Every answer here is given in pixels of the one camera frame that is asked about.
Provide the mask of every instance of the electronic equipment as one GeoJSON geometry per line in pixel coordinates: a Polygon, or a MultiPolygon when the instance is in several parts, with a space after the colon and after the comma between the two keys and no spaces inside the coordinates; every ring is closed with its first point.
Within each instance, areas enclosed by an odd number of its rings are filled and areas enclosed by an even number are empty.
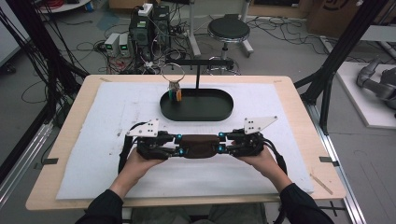
{"type": "Polygon", "coordinates": [[[171,47],[169,6],[157,6],[152,15],[157,46],[161,49],[171,47]]]}
{"type": "Polygon", "coordinates": [[[149,17],[134,14],[129,26],[129,34],[134,45],[136,59],[152,61],[151,45],[154,39],[153,24],[149,17]]]}
{"type": "Polygon", "coordinates": [[[146,16],[146,17],[150,17],[151,16],[151,10],[152,10],[152,4],[150,3],[145,3],[143,5],[143,9],[140,9],[137,12],[137,15],[139,16],[146,16]]]}
{"type": "Polygon", "coordinates": [[[105,42],[107,55],[117,57],[120,54],[120,34],[111,34],[105,42]]]}
{"type": "Polygon", "coordinates": [[[128,34],[120,34],[120,54],[123,58],[129,58],[133,54],[133,47],[128,34]]]}

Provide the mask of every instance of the black cable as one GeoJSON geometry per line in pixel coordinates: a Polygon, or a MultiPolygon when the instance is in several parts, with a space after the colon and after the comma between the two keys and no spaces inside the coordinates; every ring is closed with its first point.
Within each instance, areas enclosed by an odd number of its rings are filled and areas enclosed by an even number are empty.
{"type": "Polygon", "coordinates": [[[101,67],[98,68],[98,72],[106,72],[106,74],[108,74],[108,57],[107,57],[107,51],[106,51],[106,47],[105,47],[105,40],[99,40],[96,41],[93,44],[93,50],[97,53],[99,53],[100,55],[103,56],[104,60],[105,60],[105,65],[106,67],[101,67]]]}
{"type": "Polygon", "coordinates": [[[21,46],[21,48],[25,51],[27,57],[32,63],[37,75],[41,78],[46,85],[49,85],[48,81],[45,79],[44,74],[41,72],[41,69],[48,70],[46,63],[41,57],[41,54],[36,53],[36,50],[32,48],[32,46],[28,43],[26,38],[22,35],[22,33],[18,30],[18,28],[9,20],[9,18],[4,14],[3,10],[0,10],[0,20],[9,30],[9,32],[13,35],[14,39],[21,46]]]}
{"type": "Polygon", "coordinates": [[[346,61],[347,62],[356,61],[357,63],[367,63],[363,58],[356,58],[356,57],[353,57],[350,55],[346,57],[346,61]]]}
{"type": "Polygon", "coordinates": [[[77,45],[76,45],[76,50],[78,50],[78,51],[88,51],[88,54],[85,55],[84,57],[78,59],[78,61],[80,62],[80,61],[86,59],[88,56],[90,56],[91,53],[94,52],[94,47],[95,47],[95,45],[94,45],[93,43],[91,43],[91,42],[82,42],[82,43],[77,44],[77,45]],[[81,45],[83,45],[83,44],[89,44],[89,45],[92,46],[92,47],[91,47],[90,49],[80,49],[79,47],[80,47],[81,45]]]}
{"type": "Polygon", "coordinates": [[[75,55],[67,47],[67,44],[65,43],[64,37],[63,37],[61,31],[59,30],[58,23],[56,22],[53,14],[52,14],[52,11],[51,11],[51,9],[49,8],[49,6],[47,4],[45,4],[45,9],[48,11],[48,13],[49,13],[48,15],[50,17],[50,20],[52,21],[53,26],[55,28],[51,25],[50,21],[47,20],[47,17],[44,16],[44,14],[43,14],[43,12],[41,10],[38,10],[37,12],[39,12],[44,17],[44,19],[48,23],[49,27],[54,31],[54,33],[59,37],[59,39],[63,43],[63,45],[64,45],[64,47],[65,47],[65,49],[67,51],[67,54],[69,56],[70,62],[73,65],[75,65],[75,63],[77,63],[80,66],[80,68],[82,68],[87,74],[89,74],[89,72],[84,68],[84,66],[82,66],[82,64],[78,61],[78,59],[75,57],[75,55]]]}
{"type": "Polygon", "coordinates": [[[37,85],[38,83],[41,83],[41,82],[43,82],[43,80],[40,80],[40,81],[35,82],[34,84],[30,85],[26,90],[24,90],[24,92],[23,92],[22,95],[21,95],[21,99],[22,99],[25,103],[34,105],[34,104],[44,103],[44,102],[47,101],[47,97],[46,97],[44,100],[42,100],[42,101],[36,101],[36,102],[30,102],[30,101],[27,101],[27,100],[25,100],[25,99],[23,98],[24,94],[25,94],[27,91],[29,91],[30,88],[32,88],[33,86],[35,86],[35,85],[37,85]]]}
{"type": "MultiPolygon", "coordinates": [[[[139,122],[136,123],[129,131],[133,130],[134,128],[136,128],[137,126],[143,125],[146,122],[139,122]]],[[[128,160],[128,155],[131,152],[132,146],[134,145],[134,143],[139,139],[139,137],[136,137],[135,139],[132,136],[128,136],[125,134],[125,138],[124,138],[124,144],[123,144],[123,148],[122,151],[120,153],[120,162],[119,162],[119,173],[121,172],[122,168],[125,166],[125,163],[128,160]]]]}
{"type": "Polygon", "coordinates": [[[175,17],[175,15],[177,14],[177,15],[178,15],[178,22],[179,22],[179,23],[181,22],[181,18],[180,18],[180,9],[183,8],[184,6],[185,6],[185,5],[180,5],[179,3],[176,3],[175,9],[174,9],[174,10],[171,10],[171,11],[169,12],[169,14],[172,14],[172,13],[173,13],[173,15],[172,15],[171,18],[170,18],[170,21],[172,21],[173,18],[175,17]]]}
{"type": "Polygon", "coordinates": [[[327,50],[324,50],[324,52],[319,52],[315,48],[315,45],[313,43],[309,42],[310,39],[316,39],[316,40],[320,41],[319,37],[317,37],[315,35],[302,36],[301,33],[293,33],[290,31],[290,26],[302,27],[302,24],[298,21],[285,21],[282,18],[270,18],[269,20],[261,20],[261,19],[259,19],[259,17],[256,17],[255,19],[248,21],[247,25],[249,25],[249,27],[251,29],[259,28],[259,29],[263,30],[264,32],[266,32],[268,35],[272,36],[273,38],[287,41],[288,43],[293,44],[293,45],[309,45],[312,47],[314,52],[317,54],[325,54],[325,55],[328,54],[327,50]],[[285,27],[286,32],[288,34],[297,35],[297,37],[296,38],[287,38],[286,33],[283,30],[283,27],[285,27]],[[281,32],[282,37],[278,37],[270,32],[270,31],[274,31],[277,29],[281,32]]]}
{"type": "Polygon", "coordinates": [[[85,23],[93,23],[93,21],[79,21],[79,22],[66,22],[66,21],[61,21],[61,20],[57,20],[63,24],[66,25],[81,25],[81,24],[85,24],[85,23]]]}
{"type": "Polygon", "coordinates": [[[181,48],[184,49],[185,52],[187,52],[187,49],[190,48],[190,46],[187,45],[187,47],[184,47],[178,40],[182,39],[185,43],[187,43],[187,37],[183,36],[183,37],[179,37],[179,36],[173,36],[173,40],[175,41],[175,43],[177,43],[178,46],[180,46],[181,48]]]}
{"type": "MultiPolygon", "coordinates": [[[[37,9],[37,7],[35,7],[34,5],[31,5],[31,6],[33,6],[33,8],[31,8],[30,11],[28,9],[26,11],[25,10],[21,11],[19,14],[19,17],[23,18],[23,16],[25,16],[26,18],[32,18],[32,19],[37,18],[37,15],[33,16],[33,14],[32,15],[29,14],[29,13],[32,13],[32,11],[35,14],[39,13],[38,11],[35,12],[35,9],[37,9]]],[[[53,48],[51,48],[50,45],[47,45],[47,43],[53,43],[53,42],[52,42],[52,39],[50,38],[48,32],[45,30],[45,27],[42,24],[33,22],[31,27],[29,27],[29,29],[28,29],[30,32],[33,32],[32,30],[30,30],[32,27],[35,30],[34,31],[35,34],[40,33],[40,31],[43,31],[40,34],[46,34],[46,35],[40,36],[41,38],[39,38],[39,42],[40,42],[39,44],[46,43],[46,44],[42,45],[42,47],[43,47],[41,49],[42,51],[39,51],[35,46],[31,45],[27,41],[21,41],[22,35],[21,36],[14,35],[14,38],[17,40],[17,42],[20,43],[21,47],[26,52],[26,55],[31,60],[32,65],[33,65],[37,75],[46,84],[45,89],[44,89],[46,101],[51,99],[49,108],[50,108],[50,110],[53,110],[54,115],[56,115],[56,114],[59,114],[58,112],[61,109],[63,112],[65,111],[64,110],[65,104],[62,103],[62,100],[64,102],[67,101],[66,95],[69,99],[73,99],[73,96],[71,96],[70,92],[72,92],[76,89],[79,89],[79,84],[76,82],[76,77],[73,77],[72,73],[69,73],[70,75],[72,75],[72,76],[69,76],[68,73],[66,72],[67,69],[65,69],[64,64],[62,63],[62,58],[59,57],[59,53],[57,53],[56,50],[55,51],[52,50],[53,48]],[[57,110],[55,106],[56,106],[56,102],[58,102],[58,101],[60,101],[60,107],[57,110]]],[[[59,29],[56,30],[53,27],[52,27],[52,29],[58,35],[57,32],[59,32],[59,29]]],[[[60,39],[64,42],[62,34],[60,34],[60,39]]],[[[22,100],[24,100],[24,94],[26,93],[26,91],[21,96],[22,100]]]]}
{"type": "Polygon", "coordinates": [[[69,111],[71,105],[68,103],[67,98],[64,95],[61,97],[61,100],[59,100],[58,105],[59,105],[59,108],[55,112],[53,123],[57,127],[62,128],[62,126],[64,126],[64,121],[67,117],[67,114],[68,114],[68,111],[69,111]]]}
{"type": "MultiPolygon", "coordinates": [[[[285,160],[283,159],[283,156],[279,154],[279,152],[276,150],[275,145],[269,140],[264,138],[263,142],[266,146],[268,146],[273,152],[276,157],[276,163],[282,169],[282,171],[287,175],[288,174],[288,168],[286,166],[285,160]]],[[[277,216],[276,220],[274,221],[274,224],[280,224],[285,220],[286,218],[286,210],[285,207],[280,205],[279,209],[279,215],[277,216]]]]}

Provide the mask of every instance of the round stool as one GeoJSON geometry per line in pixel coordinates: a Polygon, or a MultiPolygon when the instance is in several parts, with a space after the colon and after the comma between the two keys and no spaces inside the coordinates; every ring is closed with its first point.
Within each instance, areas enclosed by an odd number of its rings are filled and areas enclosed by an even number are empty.
{"type": "Polygon", "coordinates": [[[207,26],[207,32],[210,36],[217,39],[218,41],[224,42],[224,46],[221,51],[221,56],[212,57],[209,60],[231,60],[233,61],[233,67],[219,66],[219,67],[207,67],[206,72],[210,75],[211,71],[219,70],[221,74],[224,71],[233,73],[235,75],[241,75],[239,72],[239,65],[236,61],[227,57],[228,43],[241,43],[248,39],[250,34],[250,28],[246,23],[238,19],[223,17],[213,20],[207,26]]]}

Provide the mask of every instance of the cardboard box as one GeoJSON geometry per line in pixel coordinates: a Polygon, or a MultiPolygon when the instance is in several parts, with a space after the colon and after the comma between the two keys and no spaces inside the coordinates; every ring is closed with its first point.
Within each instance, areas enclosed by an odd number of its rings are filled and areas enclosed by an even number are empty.
{"type": "Polygon", "coordinates": [[[302,12],[297,7],[278,7],[250,4],[247,14],[249,16],[264,16],[264,17],[284,17],[302,19],[306,18],[308,12],[302,12]]]}
{"type": "Polygon", "coordinates": [[[356,1],[315,0],[306,25],[309,33],[339,37],[359,7],[356,1]]]}
{"type": "Polygon", "coordinates": [[[302,12],[310,12],[314,1],[312,0],[300,0],[298,3],[298,9],[302,12]]]}
{"type": "Polygon", "coordinates": [[[110,8],[116,9],[131,9],[134,7],[143,6],[145,3],[155,2],[152,0],[108,0],[108,5],[110,8]]]}

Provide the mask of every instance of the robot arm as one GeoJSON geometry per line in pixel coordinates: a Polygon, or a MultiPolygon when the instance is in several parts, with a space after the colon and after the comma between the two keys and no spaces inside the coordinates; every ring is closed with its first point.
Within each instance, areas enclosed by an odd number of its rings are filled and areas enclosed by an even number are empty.
{"type": "Polygon", "coordinates": [[[396,79],[395,68],[384,71],[379,83],[370,79],[380,62],[379,58],[375,58],[367,66],[363,67],[358,74],[356,83],[358,86],[375,93],[376,97],[381,100],[392,100],[396,94],[395,86],[391,85],[391,81],[396,79]]]}

